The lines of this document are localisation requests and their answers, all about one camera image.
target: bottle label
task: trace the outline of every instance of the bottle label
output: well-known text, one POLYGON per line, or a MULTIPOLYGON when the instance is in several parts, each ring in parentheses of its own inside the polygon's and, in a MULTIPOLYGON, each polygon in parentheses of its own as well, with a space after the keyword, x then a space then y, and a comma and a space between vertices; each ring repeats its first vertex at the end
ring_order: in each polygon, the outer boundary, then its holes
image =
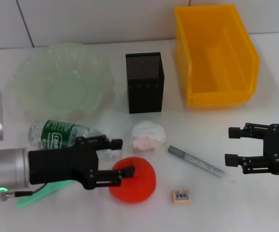
POLYGON ((69 138, 75 124, 48 120, 41 133, 43 147, 58 149, 69 146, 69 138))

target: green indicator light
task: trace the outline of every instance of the green indicator light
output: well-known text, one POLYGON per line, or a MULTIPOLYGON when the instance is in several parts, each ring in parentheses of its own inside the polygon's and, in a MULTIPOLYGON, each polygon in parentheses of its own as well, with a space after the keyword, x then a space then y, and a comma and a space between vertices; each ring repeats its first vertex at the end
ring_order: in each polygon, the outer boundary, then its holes
POLYGON ((3 192, 7 192, 8 189, 7 188, 0 188, 0 192, 3 191, 3 192))

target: cable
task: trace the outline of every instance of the cable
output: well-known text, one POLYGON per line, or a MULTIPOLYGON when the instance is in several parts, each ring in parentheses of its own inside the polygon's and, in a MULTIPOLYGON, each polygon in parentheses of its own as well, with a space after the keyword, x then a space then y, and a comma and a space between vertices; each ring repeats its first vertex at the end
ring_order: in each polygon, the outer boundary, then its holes
POLYGON ((32 192, 32 194, 37 193, 38 191, 40 191, 41 189, 43 189, 46 185, 47 185, 47 183, 44 184, 44 185, 42 185, 41 187, 39 187, 37 190, 34 190, 34 191, 32 192))
POLYGON ((43 189, 46 185, 47 185, 47 183, 42 185, 41 187, 39 187, 37 190, 34 190, 34 191, 15 191, 14 197, 31 196, 32 194, 37 193, 38 191, 43 189))

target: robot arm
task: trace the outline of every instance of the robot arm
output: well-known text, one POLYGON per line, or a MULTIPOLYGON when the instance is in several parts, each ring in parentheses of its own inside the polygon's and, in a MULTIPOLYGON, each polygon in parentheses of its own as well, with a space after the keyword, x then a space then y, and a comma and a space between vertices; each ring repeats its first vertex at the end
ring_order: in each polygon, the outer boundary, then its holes
POLYGON ((272 173, 279 175, 279 124, 260 125, 246 123, 243 129, 232 128, 229 130, 229 138, 241 137, 263 140, 263 156, 241 157, 226 154, 225 165, 242 167, 244 174, 272 173))
MULTIPOLYGON (((0 141, 3 140, 2 101, 0 92, 0 141)), ((0 199, 32 195, 32 191, 15 191, 29 187, 29 183, 75 180, 87 190, 96 187, 120 186, 122 178, 133 177, 135 168, 98 170, 96 151, 120 150, 123 141, 109 141, 106 136, 79 137, 75 145, 63 149, 26 152, 24 148, 0 150, 0 199)))

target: white wall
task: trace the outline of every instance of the white wall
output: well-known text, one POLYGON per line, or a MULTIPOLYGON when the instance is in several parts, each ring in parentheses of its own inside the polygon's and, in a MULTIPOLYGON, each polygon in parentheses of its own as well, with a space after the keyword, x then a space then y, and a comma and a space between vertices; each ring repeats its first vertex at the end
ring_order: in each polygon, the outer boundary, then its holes
MULTIPOLYGON (((279 0, 191 0, 235 3, 249 33, 279 32, 279 0)), ((19 0, 35 46, 175 37, 173 7, 189 0, 19 0)))
POLYGON ((191 3, 235 3, 249 33, 279 32, 279 0, 191 0, 191 3))
POLYGON ((16 0, 0 0, 0 48, 31 47, 16 0))
POLYGON ((19 0, 35 46, 173 38, 189 0, 19 0))

